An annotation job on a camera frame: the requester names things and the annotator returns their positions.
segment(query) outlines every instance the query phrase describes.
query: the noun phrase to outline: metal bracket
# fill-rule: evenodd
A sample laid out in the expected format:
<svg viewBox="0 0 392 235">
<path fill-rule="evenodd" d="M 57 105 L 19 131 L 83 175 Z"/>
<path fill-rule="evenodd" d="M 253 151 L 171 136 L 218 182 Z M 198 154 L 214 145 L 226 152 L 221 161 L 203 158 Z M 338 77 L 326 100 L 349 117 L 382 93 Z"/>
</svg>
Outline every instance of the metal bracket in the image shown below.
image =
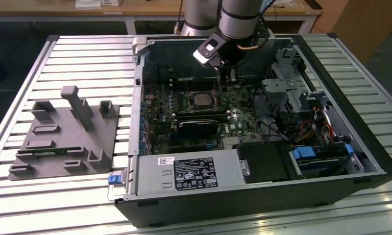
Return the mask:
<svg viewBox="0 0 392 235">
<path fill-rule="evenodd" d="M 139 50 L 142 50 L 146 47 L 146 37 L 139 36 L 133 38 L 131 40 L 131 53 L 134 56 L 137 56 L 137 53 Z"/>
</svg>

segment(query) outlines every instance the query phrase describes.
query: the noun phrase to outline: blue latch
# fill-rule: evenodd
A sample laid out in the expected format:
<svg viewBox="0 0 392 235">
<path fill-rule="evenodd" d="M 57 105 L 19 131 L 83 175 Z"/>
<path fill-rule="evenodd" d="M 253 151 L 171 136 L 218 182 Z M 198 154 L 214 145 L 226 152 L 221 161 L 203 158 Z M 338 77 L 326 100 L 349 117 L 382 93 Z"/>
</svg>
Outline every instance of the blue latch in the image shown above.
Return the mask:
<svg viewBox="0 0 392 235">
<path fill-rule="evenodd" d="M 348 155 L 352 155 L 354 153 L 353 147 L 348 143 L 345 144 L 345 150 L 348 152 Z"/>
<path fill-rule="evenodd" d="M 293 151 L 294 159 L 316 157 L 311 147 L 297 147 Z"/>
<path fill-rule="evenodd" d="M 119 185 L 122 183 L 122 175 L 109 176 L 109 185 Z"/>
</svg>

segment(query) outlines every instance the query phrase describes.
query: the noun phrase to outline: gray plastic bracket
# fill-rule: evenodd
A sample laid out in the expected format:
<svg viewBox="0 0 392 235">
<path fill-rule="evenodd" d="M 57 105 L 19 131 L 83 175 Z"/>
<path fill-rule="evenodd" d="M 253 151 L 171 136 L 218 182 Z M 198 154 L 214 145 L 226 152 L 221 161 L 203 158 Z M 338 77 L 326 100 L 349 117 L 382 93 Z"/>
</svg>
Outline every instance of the gray plastic bracket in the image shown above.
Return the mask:
<svg viewBox="0 0 392 235">
<path fill-rule="evenodd" d="M 9 180 L 110 171 L 119 107 L 110 101 L 89 106 L 77 93 L 75 86 L 62 87 L 61 97 L 70 107 L 54 108 L 49 101 L 34 103 L 34 120 L 9 169 Z"/>
</svg>

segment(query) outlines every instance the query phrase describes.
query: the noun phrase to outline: warning label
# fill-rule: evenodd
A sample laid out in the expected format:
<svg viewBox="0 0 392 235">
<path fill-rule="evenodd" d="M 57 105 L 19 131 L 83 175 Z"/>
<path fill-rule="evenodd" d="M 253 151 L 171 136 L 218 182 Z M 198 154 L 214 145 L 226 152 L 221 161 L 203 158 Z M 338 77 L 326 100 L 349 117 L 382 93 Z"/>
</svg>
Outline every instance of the warning label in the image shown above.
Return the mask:
<svg viewBox="0 0 392 235">
<path fill-rule="evenodd" d="M 217 187 L 213 158 L 174 161 L 174 182 L 178 191 Z"/>
</svg>

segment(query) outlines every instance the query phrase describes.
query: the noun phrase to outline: motherboard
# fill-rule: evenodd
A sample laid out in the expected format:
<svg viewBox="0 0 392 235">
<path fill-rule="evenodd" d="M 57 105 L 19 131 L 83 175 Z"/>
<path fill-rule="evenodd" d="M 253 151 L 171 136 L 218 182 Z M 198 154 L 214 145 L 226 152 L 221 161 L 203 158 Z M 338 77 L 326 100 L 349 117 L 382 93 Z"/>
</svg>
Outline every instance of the motherboard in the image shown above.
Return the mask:
<svg viewBox="0 0 392 235">
<path fill-rule="evenodd" d="M 183 91 L 173 83 L 143 89 L 151 154 L 230 149 L 263 140 L 250 107 L 251 86 L 197 91 L 190 82 L 182 83 Z"/>
</svg>

